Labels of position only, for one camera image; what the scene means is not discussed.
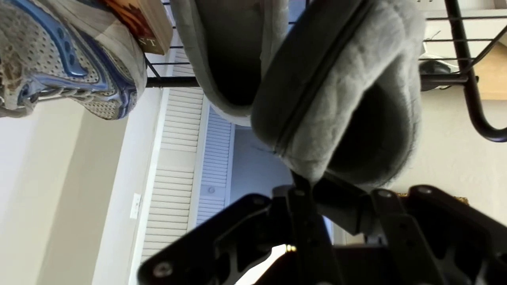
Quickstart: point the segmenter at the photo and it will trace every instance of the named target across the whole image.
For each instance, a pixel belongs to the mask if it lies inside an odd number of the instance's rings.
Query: metal rack
[[[488,56],[488,53],[498,45],[501,37],[507,32],[507,27],[495,39],[468,39],[464,21],[495,21],[507,20],[506,16],[463,16],[458,0],[444,0],[447,8],[445,18],[426,18],[431,21],[449,21],[452,39],[449,40],[433,40],[426,39],[425,43],[453,43],[455,58],[442,58],[433,61],[452,61],[458,62],[458,72],[452,75],[423,75],[422,81],[433,86],[463,86],[464,99],[469,111],[469,118],[475,130],[487,140],[493,143],[507,143],[507,129],[495,129],[485,113],[480,100],[480,92],[477,88],[479,78],[475,77],[474,65]],[[487,48],[477,56],[471,56],[469,43],[483,42],[488,43]],[[171,46],[173,51],[184,50],[184,46]],[[148,80],[148,88],[198,88],[198,81],[193,77],[162,77],[157,69],[160,67],[174,67],[174,65],[190,65],[190,62],[151,62],[148,61],[148,69],[154,77]]]

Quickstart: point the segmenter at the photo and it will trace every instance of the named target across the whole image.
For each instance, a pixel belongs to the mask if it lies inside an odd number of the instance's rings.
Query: sneaker
[[[144,88],[144,54],[102,2],[0,0],[0,118],[73,99],[121,119]]]

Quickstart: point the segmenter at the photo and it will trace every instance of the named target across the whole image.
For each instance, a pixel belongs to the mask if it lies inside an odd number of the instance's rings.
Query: gray fabric
[[[287,0],[173,0],[186,53],[217,113],[251,126],[262,73],[287,31]]]
[[[423,16],[412,2],[376,0],[306,115],[301,115],[303,124],[289,146],[274,149],[285,165],[312,183],[328,167],[330,173],[365,189],[393,179],[406,165],[417,138],[417,59],[423,31]],[[380,89],[368,92],[373,84]],[[266,113],[279,115],[279,110],[255,107],[254,121],[262,121]],[[358,130],[368,126],[379,129],[368,130],[371,137]]]

